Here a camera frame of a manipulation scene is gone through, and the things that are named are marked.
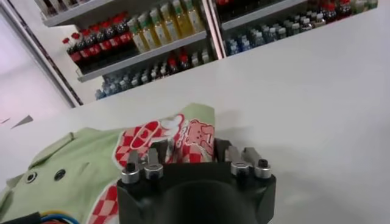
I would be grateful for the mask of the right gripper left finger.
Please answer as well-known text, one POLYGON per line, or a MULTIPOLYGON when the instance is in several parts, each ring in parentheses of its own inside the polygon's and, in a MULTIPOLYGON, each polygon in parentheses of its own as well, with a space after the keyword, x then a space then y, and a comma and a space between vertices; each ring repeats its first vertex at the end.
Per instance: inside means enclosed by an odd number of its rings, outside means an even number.
POLYGON ((135 184, 141 178, 141 172, 147 180, 158 180, 163 177, 163 163, 168 150, 168 140, 154 142, 147 151, 146 161, 140 163, 138 152, 129 153, 126 165, 121 172, 121 181, 124 184, 135 184))

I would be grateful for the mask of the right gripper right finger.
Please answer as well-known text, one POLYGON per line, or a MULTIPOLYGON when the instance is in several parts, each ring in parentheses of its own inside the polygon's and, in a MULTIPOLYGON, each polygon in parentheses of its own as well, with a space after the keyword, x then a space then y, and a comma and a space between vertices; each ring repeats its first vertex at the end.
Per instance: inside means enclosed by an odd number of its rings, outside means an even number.
POLYGON ((270 179, 271 165, 253 147, 245 147, 242 152, 224 139, 214 140, 214 157, 217 162, 229 162, 230 173, 235 176, 248 176, 252 170, 259 179, 270 179))

